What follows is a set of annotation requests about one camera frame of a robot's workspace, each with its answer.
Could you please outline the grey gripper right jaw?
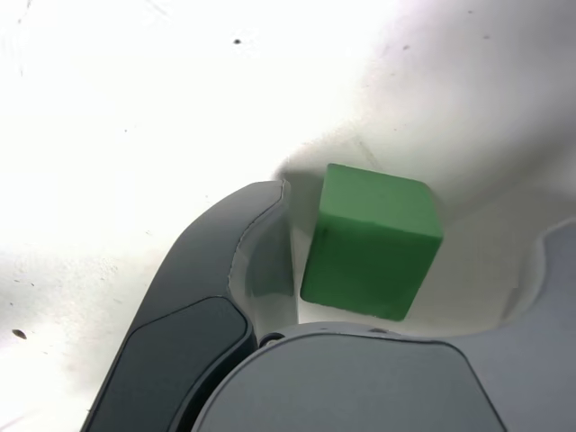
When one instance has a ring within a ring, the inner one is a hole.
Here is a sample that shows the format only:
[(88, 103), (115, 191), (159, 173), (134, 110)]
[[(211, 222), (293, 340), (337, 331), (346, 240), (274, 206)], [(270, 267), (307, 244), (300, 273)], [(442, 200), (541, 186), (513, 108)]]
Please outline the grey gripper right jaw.
[(572, 431), (575, 224), (549, 230), (534, 302), (499, 328), (416, 338), (328, 323), (258, 350), (196, 431)]

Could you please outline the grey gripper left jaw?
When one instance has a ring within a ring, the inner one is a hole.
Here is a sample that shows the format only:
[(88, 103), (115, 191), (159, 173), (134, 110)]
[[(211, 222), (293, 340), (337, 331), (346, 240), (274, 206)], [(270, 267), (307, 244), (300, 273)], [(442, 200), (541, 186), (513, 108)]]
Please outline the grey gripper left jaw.
[(298, 321), (285, 181), (214, 204), (167, 253), (84, 423), (188, 431), (260, 339)]

